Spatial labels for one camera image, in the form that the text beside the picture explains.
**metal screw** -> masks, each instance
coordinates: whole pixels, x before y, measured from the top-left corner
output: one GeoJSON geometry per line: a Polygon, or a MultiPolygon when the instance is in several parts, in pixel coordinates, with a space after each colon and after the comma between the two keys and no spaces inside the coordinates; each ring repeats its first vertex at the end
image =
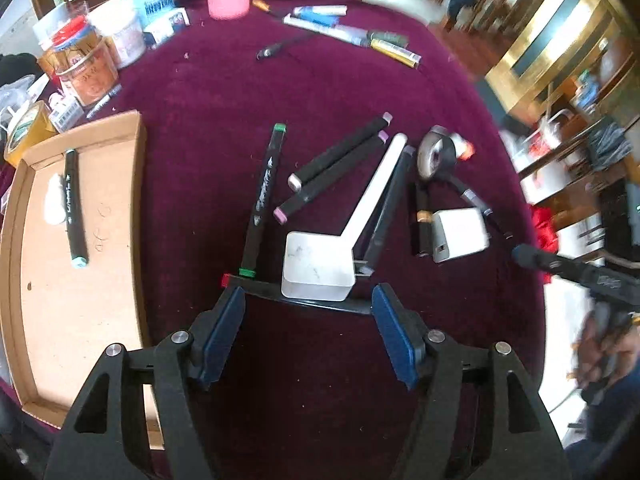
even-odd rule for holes
{"type": "Polygon", "coordinates": [[[171,336],[171,341],[174,343],[184,343],[189,338],[189,332],[185,330],[178,330],[178,332],[174,332],[171,336]]]}
{"type": "Polygon", "coordinates": [[[22,465],[27,465],[29,463],[29,455],[27,455],[27,452],[25,450],[19,447],[15,450],[15,452],[17,453],[22,465]]]}
{"type": "Polygon", "coordinates": [[[112,345],[107,346],[107,349],[105,350],[105,353],[109,357],[114,357],[118,355],[120,352],[122,352],[122,345],[118,343],[114,343],[112,345]]]}
{"type": "Polygon", "coordinates": [[[495,351],[498,352],[498,354],[509,355],[511,353],[511,345],[504,341],[500,341],[495,344],[495,351]]]}
{"type": "Polygon", "coordinates": [[[440,330],[429,330],[427,338],[432,343],[442,343],[444,341],[444,334],[440,330]]]}

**cardboard tray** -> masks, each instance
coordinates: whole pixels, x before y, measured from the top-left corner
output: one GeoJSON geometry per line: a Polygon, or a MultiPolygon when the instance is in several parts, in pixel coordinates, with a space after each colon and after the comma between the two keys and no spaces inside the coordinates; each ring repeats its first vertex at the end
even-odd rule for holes
{"type": "MultiPolygon", "coordinates": [[[[137,112],[75,128],[33,146],[14,177],[0,238],[0,326],[25,412],[56,428],[111,343],[148,345],[138,211],[146,131],[137,112]],[[44,197],[64,153],[79,153],[89,263],[71,266],[64,224],[44,221],[44,197]]],[[[162,447],[145,386],[149,441],[162,447]]]]}

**green marker cap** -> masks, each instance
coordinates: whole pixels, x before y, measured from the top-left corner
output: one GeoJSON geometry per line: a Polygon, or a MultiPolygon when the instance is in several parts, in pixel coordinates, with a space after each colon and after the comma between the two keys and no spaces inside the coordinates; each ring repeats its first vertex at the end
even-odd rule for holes
{"type": "Polygon", "coordinates": [[[238,269],[238,274],[246,278],[255,278],[255,270],[243,269],[240,267],[240,269],[238,269]]]}

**yellow tape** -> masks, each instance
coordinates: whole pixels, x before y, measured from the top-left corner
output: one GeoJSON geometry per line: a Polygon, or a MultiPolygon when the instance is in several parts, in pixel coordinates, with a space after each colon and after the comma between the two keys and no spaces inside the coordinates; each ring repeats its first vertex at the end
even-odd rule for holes
{"type": "Polygon", "coordinates": [[[57,131],[49,121],[49,111],[44,101],[38,101],[27,110],[9,134],[4,146],[4,160],[17,168],[26,150],[55,134],[57,131]]]}

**red fabric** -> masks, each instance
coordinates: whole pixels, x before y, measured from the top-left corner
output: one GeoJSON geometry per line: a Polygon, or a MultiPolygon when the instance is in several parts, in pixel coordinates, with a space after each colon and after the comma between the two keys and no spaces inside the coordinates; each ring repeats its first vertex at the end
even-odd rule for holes
{"type": "MultiPolygon", "coordinates": [[[[491,115],[455,57],[423,24],[352,0],[267,1],[278,12],[347,3],[342,23],[405,34],[422,61],[412,70],[376,51],[314,36],[258,62],[260,49],[304,32],[255,7],[238,20],[215,21],[206,0],[195,0],[191,27],[123,70],[122,91],[99,116],[136,108],[148,133],[140,248],[153,341],[211,308],[222,274],[238,269],[275,123],[287,124],[287,137],[274,206],[290,196],[287,177],[296,168],[389,111],[389,134],[404,132],[413,146],[434,124],[469,140],[476,153],[456,173],[517,240],[535,243],[520,182],[491,115]]],[[[258,279],[280,281],[289,231],[339,234],[381,156],[359,165],[285,226],[271,218],[258,279]]],[[[433,186],[431,195],[441,208],[465,206],[447,186],[433,186]]],[[[375,274],[359,282],[354,295],[367,297],[374,285],[389,282],[407,308],[457,341],[484,348],[509,342],[539,381],[540,276],[516,266],[496,232],[478,254],[441,265],[414,258],[405,201],[375,274]]],[[[417,397],[396,380],[374,320],[251,297],[246,303],[220,382],[193,395],[196,426],[206,451],[217,452],[223,477],[388,479],[417,397]]]]}
{"type": "Polygon", "coordinates": [[[531,139],[531,143],[529,145],[529,155],[537,159],[543,155],[546,155],[550,151],[551,148],[543,138],[542,132],[536,133],[531,139]]]}
{"type": "MultiPolygon", "coordinates": [[[[548,207],[540,207],[532,205],[531,219],[533,227],[538,235],[538,247],[550,253],[557,253],[560,248],[558,241],[558,233],[554,229],[553,212],[548,207]]],[[[551,283],[551,274],[544,274],[545,284],[551,283]]]]}

